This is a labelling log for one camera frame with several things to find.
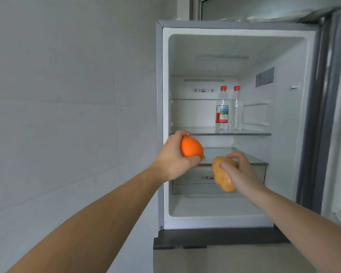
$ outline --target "person's right arm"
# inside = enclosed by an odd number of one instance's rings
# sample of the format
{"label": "person's right arm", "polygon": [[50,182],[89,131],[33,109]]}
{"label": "person's right arm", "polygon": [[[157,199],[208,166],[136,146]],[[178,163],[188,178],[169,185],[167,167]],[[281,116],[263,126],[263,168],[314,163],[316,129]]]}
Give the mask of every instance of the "person's right arm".
{"label": "person's right arm", "polygon": [[341,226],[269,190],[257,180],[244,154],[228,157],[239,159],[239,169],[227,162],[220,168],[238,191],[268,214],[318,272],[341,273]]}

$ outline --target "bottle with label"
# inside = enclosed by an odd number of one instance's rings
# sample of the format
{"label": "bottle with label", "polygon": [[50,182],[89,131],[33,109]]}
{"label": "bottle with label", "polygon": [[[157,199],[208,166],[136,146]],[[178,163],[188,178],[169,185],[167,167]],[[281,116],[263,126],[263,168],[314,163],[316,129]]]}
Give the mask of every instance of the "bottle with label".
{"label": "bottle with label", "polygon": [[231,109],[232,109],[232,128],[236,130],[242,129],[242,101],[240,100],[240,86],[234,87],[234,94],[232,95]]}
{"label": "bottle with label", "polygon": [[221,86],[216,103],[216,132],[224,133],[229,128],[230,97],[227,86]]}

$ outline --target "person's left arm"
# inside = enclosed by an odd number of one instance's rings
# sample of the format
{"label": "person's left arm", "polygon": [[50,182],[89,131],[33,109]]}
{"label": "person's left arm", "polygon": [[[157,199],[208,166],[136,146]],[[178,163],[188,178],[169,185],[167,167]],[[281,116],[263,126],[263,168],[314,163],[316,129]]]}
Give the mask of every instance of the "person's left arm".
{"label": "person's left arm", "polygon": [[148,169],[69,218],[8,273],[107,272],[159,187],[199,164],[200,157],[180,151],[182,137],[190,135],[170,136]]}

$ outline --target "forearm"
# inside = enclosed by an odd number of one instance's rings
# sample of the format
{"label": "forearm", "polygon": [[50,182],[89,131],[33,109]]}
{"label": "forearm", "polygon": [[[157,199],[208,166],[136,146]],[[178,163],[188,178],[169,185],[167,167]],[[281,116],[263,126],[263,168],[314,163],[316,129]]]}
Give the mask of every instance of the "forearm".
{"label": "forearm", "polygon": [[321,273],[341,273],[341,226],[273,192],[257,205]]}
{"label": "forearm", "polygon": [[9,272],[106,272],[162,182],[159,171],[143,171],[65,221]]}

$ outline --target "bottle label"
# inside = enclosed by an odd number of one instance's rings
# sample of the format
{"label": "bottle label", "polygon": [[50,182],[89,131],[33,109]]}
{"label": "bottle label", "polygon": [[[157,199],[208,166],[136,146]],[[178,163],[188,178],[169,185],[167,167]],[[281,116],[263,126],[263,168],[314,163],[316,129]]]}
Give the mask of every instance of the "bottle label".
{"label": "bottle label", "polygon": [[229,120],[229,106],[216,106],[216,123],[228,123]]}

